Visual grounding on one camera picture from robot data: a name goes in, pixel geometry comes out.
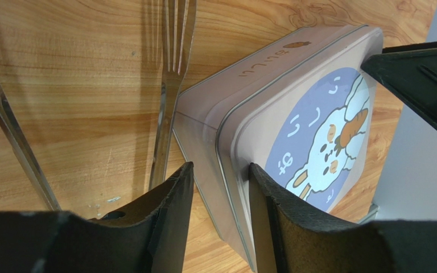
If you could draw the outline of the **pink chocolate tin box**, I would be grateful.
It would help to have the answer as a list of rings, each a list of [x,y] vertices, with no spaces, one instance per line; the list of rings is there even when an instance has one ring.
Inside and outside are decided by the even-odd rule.
[[[217,161],[216,134],[228,105],[243,87],[236,83],[234,66],[247,57],[181,94],[174,124],[179,147],[185,159],[195,164],[198,190],[219,236],[226,243],[236,239],[238,233]]]

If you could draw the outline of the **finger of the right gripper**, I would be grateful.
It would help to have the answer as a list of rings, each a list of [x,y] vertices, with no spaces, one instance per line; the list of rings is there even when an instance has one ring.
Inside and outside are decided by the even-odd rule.
[[[361,69],[437,131],[437,42],[384,48]]]

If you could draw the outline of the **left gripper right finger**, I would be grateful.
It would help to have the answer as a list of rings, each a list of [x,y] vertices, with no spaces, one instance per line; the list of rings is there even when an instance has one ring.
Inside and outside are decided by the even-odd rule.
[[[258,272],[437,272],[437,221],[332,216],[249,166]]]

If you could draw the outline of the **silver tin lid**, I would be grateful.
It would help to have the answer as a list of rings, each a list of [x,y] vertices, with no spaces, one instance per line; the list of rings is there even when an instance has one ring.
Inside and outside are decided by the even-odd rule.
[[[359,179],[376,95],[361,70],[384,43],[378,27],[303,27],[234,66],[243,85],[216,134],[216,154],[238,237],[230,246],[252,271],[251,163],[329,212]]]

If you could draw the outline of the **metal serving tongs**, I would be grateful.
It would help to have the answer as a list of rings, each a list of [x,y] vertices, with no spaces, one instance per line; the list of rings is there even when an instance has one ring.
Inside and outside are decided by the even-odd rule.
[[[151,166],[149,189],[164,182],[172,125],[187,73],[196,21],[196,1],[163,1],[162,7],[162,83],[160,111]],[[61,209],[0,84],[0,128],[14,154],[47,209]]]

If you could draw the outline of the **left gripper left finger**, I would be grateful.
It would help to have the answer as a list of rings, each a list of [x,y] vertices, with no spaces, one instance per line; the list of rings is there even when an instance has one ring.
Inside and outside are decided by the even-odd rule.
[[[103,218],[0,212],[0,272],[181,272],[193,164]]]

